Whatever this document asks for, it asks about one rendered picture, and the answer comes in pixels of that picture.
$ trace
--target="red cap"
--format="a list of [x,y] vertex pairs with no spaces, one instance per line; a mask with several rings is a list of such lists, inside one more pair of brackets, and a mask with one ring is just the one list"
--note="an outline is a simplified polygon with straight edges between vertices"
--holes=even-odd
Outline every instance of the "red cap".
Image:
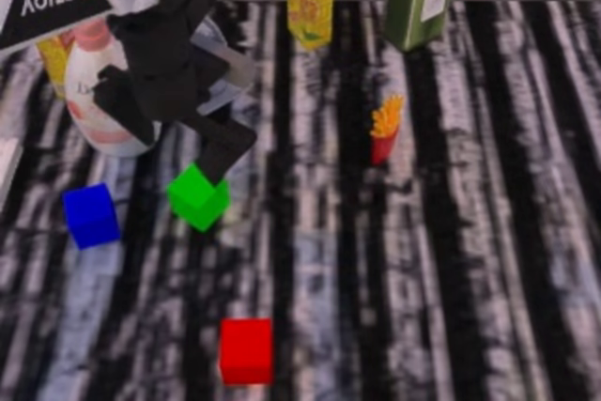
[[104,49],[111,42],[111,31],[103,19],[75,27],[73,35],[77,45],[87,52]]

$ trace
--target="table surface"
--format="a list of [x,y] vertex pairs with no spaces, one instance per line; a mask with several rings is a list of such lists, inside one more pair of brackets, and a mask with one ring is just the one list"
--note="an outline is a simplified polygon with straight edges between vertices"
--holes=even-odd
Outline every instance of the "table surface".
[[[259,139],[206,234],[164,196],[197,136],[105,158],[35,50],[1,62],[0,137],[24,153],[0,217],[0,400],[601,396],[601,4],[455,3],[404,56],[381,4],[338,4],[316,53],[281,4],[215,20],[257,62],[235,115]],[[370,168],[391,94],[408,109]],[[124,239],[78,253],[60,196],[101,180]],[[225,317],[272,318],[272,387],[222,386]]]

